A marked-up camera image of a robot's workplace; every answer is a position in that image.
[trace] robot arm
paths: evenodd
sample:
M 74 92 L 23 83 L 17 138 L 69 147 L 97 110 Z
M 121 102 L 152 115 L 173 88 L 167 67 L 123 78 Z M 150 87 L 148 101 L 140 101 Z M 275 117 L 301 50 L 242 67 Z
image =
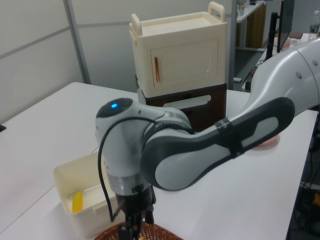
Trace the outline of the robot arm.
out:
M 316 39 L 267 60 L 255 72 L 249 100 L 240 113 L 196 134 L 191 134 L 187 117 L 174 108 L 127 98 L 103 106 L 96 118 L 96 137 L 100 143 L 112 126 L 102 155 L 110 187 L 126 215 L 127 231 L 138 228 L 129 237 L 138 237 L 146 209 L 155 202 L 150 185 L 168 191 L 187 188 L 318 105 L 319 49 Z

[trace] black cable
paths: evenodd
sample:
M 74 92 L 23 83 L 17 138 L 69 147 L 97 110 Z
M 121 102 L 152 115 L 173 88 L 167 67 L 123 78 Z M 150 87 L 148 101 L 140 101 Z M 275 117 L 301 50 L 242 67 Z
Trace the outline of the black cable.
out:
M 312 153 L 310 153 L 310 163 L 311 163 L 311 171 L 310 171 L 310 175 L 309 175 L 309 177 L 306 179 L 306 181 L 304 182 L 304 184 L 302 185 L 302 188 L 303 188 L 303 189 L 305 188 L 306 183 L 309 181 L 309 179 L 311 178 L 312 173 L 313 173 Z
M 102 187 L 102 190 L 103 190 L 103 193 L 104 193 L 104 196 L 105 196 L 105 200 L 106 200 L 106 203 L 108 205 L 108 210 L 109 210 L 109 215 L 110 215 L 110 221 L 113 222 L 115 217 L 117 216 L 116 214 L 113 214 L 113 211 L 112 211 L 112 206 L 111 206 L 111 202 L 110 202 L 110 199 L 109 199 L 109 195 L 108 195 L 108 192 L 107 192 L 107 189 L 106 189 L 106 185 L 105 185 L 105 181 L 104 181 L 104 177 L 102 175 L 102 169 L 101 169 L 101 155 L 102 155 L 102 150 L 103 150 L 103 147 L 104 147 L 104 144 L 105 144 L 105 141 L 106 141 L 106 138 L 108 136 L 108 134 L 110 133 L 110 131 L 116 126 L 118 125 L 119 123 L 122 123 L 122 122 L 125 122 L 125 121 L 129 121 L 129 120 L 143 120 L 143 121 L 147 121 L 147 122 L 150 122 L 150 123 L 156 123 L 156 121 L 152 120 L 152 119 L 149 119 L 149 118 L 146 118 L 146 117 L 136 117 L 136 116 L 132 116 L 132 117 L 126 117 L 126 118 L 123 118 L 123 119 L 120 119 L 118 121 L 116 121 L 114 124 L 112 124 L 108 129 L 107 131 L 104 133 L 103 135 L 103 138 L 101 139 L 101 143 L 100 143 L 100 147 L 99 147 L 99 152 L 98 152 L 98 173 L 99 173 L 99 179 L 100 179 L 100 183 L 101 183 L 101 187 Z

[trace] white table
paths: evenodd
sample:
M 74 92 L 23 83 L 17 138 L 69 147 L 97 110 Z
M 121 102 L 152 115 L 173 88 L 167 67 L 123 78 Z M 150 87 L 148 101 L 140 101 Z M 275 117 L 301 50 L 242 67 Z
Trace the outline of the white table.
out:
M 78 239 L 52 170 L 97 148 L 96 113 L 120 97 L 137 99 L 131 92 L 72 83 L 4 124 L 7 132 L 0 133 L 0 146 L 8 140 L 10 144 L 0 152 L 5 163 L 0 180 L 7 183 L 0 186 L 7 199 L 0 198 L 0 209 L 8 208 L 1 212 L 1 223 L 9 227 L 0 240 Z M 248 97 L 228 91 L 227 116 Z M 277 146 L 252 149 L 185 190 L 156 189 L 155 222 L 186 240 L 285 239 L 316 115 L 303 112 L 280 134 Z
M 247 33 L 247 17 L 249 17 L 255 10 L 257 10 L 265 1 L 256 1 L 255 5 L 249 5 L 243 11 L 243 15 L 238 15 L 236 18 L 236 23 L 240 24 L 240 39 L 239 39 L 239 49 L 246 48 L 246 33 Z

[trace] cabinet handle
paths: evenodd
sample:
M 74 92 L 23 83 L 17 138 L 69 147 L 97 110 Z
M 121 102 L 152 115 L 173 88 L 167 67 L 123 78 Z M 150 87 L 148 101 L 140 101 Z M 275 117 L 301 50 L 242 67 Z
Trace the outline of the cabinet handle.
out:
M 155 65 L 155 77 L 156 77 L 156 82 L 160 82 L 160 77 L 159 77 L 159 66 L 158 66 L 158 58 L 155 56 L 154 57 L 154 65 Z

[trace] woven basket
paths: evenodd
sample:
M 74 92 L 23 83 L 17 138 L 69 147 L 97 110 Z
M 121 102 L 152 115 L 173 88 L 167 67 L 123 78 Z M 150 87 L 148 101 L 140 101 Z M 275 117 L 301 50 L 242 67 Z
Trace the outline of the woven basket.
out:
M 94 240 L 119 240 L 117 231 L 120 224 L 123 224 L 123 222 L 104 230 Z M 148 240 L 182 240 L 182 238 L 161 226 L 146 224 L 145 222 L 142 223 L 140 237 L 145 237 Z

